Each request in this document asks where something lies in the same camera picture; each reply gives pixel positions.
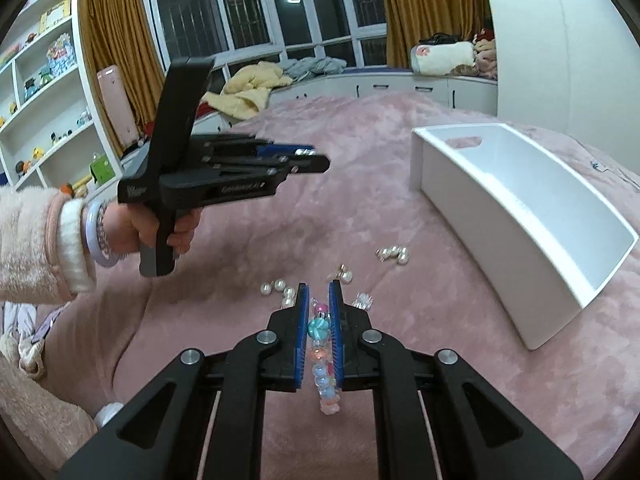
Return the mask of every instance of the gray cloth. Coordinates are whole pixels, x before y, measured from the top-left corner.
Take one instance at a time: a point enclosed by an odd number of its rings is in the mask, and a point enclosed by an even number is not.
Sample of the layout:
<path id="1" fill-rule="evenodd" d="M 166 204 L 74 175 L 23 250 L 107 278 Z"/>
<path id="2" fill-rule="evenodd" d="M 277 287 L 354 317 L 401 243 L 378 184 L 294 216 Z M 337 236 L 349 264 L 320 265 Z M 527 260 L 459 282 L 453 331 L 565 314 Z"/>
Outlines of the gray cloth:
<path id="1" fill-rule="evenodd" d="M 347 62 L 335 57 L 303 57 L 303 59 L 286 59 L 278 63 L 294 81 L 304 81 L 317 75 L 341 74 Z"/>

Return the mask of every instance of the bracelet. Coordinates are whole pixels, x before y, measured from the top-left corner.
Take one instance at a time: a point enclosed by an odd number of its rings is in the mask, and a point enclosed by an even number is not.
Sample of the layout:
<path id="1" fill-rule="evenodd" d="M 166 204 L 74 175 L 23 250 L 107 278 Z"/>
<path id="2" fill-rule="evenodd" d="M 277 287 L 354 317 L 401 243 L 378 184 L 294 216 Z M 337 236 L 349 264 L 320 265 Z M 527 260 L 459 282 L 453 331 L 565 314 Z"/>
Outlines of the bracelet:
<path id="1" fill-rule="evenodd" d="M 104 231 L 104 212 L 109 202 L 94 201 L 89 204 L 84 232 L 89 253 L 95 263 L 101 267 L 113 267 L 122 257 L 115 254 L 109 247 L 106 232 Z"/>

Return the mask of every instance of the bed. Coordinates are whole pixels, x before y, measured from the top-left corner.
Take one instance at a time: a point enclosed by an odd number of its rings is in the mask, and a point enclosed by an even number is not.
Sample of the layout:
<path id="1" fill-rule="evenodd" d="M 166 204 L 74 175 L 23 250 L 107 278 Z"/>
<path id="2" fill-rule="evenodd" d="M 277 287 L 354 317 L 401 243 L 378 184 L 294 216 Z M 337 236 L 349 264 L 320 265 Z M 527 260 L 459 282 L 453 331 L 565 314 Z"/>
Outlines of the bed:
<path id="1" fill-rule="evenodd" d="M 143 279 L 134 256 L 101 270 L 97 292 L 75 300 L 47 337 L 42 385 L 93 416 L 129 400 L 182 349 L 223 351 L 265 327 L 280 298 L 262 296 L 263 282 L 305 281 L 325 298 L 327 276 L 345 264 L 354 276 L 345 300 L 371 294 L 374 326 L 417 351 L 455 349 L 594 479 L 640 412 L 640 250 L 576 319 L 527 351 L 455 233 L 408 188 L 412 127 L 491 120 L 414 92 L 293 100 L 236 124 L 233 131 L 311 142 L 332 167 L 291 177 L 274 198 L 206 210 L 191 253 L 169 277 Z M 638 177 L 569 136 L 513 126 L 640 230 Z M 610 171 L 594 170 L 594 158 Z M 376 258 L 396 243 L 410 250 L 406 266 Z M 344 395 L 340 413 L 325 416 L 307 380 L 296 395 L 267 396 L 262 478 L 317 470 L 375 478 L 374 438 L 370 394 Z"/>

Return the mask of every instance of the white storage box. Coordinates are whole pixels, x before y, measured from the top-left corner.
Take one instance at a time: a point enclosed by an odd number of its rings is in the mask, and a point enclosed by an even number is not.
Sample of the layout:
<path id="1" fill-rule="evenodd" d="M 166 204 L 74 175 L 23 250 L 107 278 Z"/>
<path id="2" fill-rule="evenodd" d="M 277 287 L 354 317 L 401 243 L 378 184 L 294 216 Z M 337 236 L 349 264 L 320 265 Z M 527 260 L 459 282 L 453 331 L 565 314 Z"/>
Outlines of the white storage box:
<path id="1" fill-rule="evenodd" d="M 506 124 L 412 137 L 412 187 L 458 234 L 531 350 L 598 295 L 638 240 L 591 184 Z"/>

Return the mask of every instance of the wall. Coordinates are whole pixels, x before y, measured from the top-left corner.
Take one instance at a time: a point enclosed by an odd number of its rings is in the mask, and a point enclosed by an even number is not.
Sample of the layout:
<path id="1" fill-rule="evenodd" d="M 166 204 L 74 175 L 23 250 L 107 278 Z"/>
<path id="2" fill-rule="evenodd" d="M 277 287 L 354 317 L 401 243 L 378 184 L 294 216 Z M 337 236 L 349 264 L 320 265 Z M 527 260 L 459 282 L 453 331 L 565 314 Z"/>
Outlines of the wall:
<path id="1" fill-rule="evenodd" d="M 490 0 L 498 116 L 565 132 L 640 172 L 640 47 L 610 0 Z"/>

